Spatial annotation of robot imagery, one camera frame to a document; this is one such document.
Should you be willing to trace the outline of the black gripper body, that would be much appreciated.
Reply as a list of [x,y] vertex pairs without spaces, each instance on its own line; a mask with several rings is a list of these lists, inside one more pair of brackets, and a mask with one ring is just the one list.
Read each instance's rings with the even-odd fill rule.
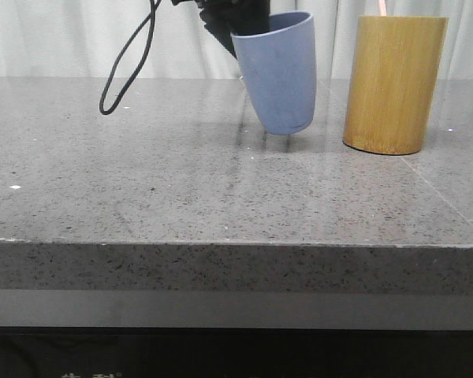
[[270,30],[270,1],[195,1],[201,12],[203,9],[216,9],[224,13],[232,29],[230,34],[258,35]]

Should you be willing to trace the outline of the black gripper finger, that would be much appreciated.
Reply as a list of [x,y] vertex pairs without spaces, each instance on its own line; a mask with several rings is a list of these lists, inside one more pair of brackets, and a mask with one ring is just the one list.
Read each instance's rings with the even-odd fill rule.
[[233,58],[237,59],[237,54],[230,35],[232,29],[228,17],[224,13],[218,12],[216,9],[203,9],[199,13],[199,17],[204,23],[204,28]]

